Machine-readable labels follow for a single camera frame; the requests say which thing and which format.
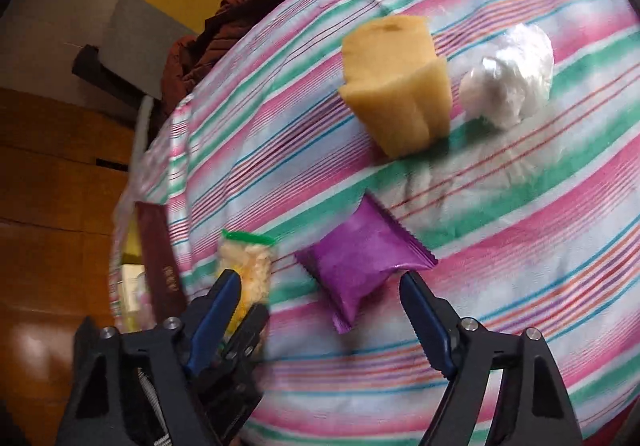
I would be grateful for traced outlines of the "small green cracker packet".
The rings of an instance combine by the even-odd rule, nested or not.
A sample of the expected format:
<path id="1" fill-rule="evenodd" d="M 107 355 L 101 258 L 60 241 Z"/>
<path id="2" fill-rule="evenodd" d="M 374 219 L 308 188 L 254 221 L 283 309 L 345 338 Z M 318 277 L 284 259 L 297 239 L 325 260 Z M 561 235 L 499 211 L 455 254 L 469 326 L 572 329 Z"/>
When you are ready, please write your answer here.
<path id="1" fill-rule="evenodd" d="M 240 302 L 224 333 L 226 340 L 232 337 L 255 304 L 268 301 L 275 245 L 272 238 L 264 235 L 227 229 L 221 232 L 216 275 L 224 270 L 234 270 L 241 279 Z"/>

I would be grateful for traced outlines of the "yellow sponge piece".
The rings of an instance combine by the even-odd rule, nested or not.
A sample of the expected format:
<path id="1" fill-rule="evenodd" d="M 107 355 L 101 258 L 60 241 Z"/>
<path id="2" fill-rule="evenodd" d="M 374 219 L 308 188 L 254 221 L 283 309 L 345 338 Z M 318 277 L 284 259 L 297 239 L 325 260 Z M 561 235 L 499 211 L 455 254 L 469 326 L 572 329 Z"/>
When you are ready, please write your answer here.
<path id="1" fill-rule="evenodd" d="M 341 98 L 388 158 L 424 151 L 450 133 L 451 84 L 445 58 L 422 16 L 362 24 L 341 47 Z"/>

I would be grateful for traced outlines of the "striped pink green tablecloth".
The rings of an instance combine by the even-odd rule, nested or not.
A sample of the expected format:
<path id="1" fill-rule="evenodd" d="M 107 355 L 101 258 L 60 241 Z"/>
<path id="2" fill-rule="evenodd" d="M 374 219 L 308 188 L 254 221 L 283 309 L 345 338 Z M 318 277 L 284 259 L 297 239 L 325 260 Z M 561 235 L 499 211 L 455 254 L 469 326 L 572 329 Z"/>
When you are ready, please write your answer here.
<path id="1" fill-rule="evenodd" d="M 506 30 L 549 37 L 549 102 L 506 132 L 451 111 L 446 140 L 386 161 L 338 88 L 341 45 L 426 18 L 452 82 Z M 438 296 L 491 330 L 538 328 L 591 436 L 639 395 L 639 21 L 627 0 L 287 0 L 186 96 L 125 192 L 168 211 L 184 290 L 220 234 L 277 241 L 253 445 L 414 445 L 446 383 L 391 281 L 339 334 L 295 259 L 370 192 L 438 258 Z"/>

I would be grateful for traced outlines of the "gold metal tray box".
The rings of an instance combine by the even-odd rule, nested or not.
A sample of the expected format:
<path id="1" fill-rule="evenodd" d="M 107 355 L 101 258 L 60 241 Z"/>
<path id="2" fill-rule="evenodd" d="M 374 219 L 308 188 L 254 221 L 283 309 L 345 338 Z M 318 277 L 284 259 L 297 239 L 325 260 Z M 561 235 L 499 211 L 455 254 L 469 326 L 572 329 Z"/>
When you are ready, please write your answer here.
<path id="1" fill-rule="evenodd" d="M 115 234 L 111 288 L 116 325 L 148 330 L 179 316 L 188 300 L 169 237 L 166 208 L 137 201 Z"/>

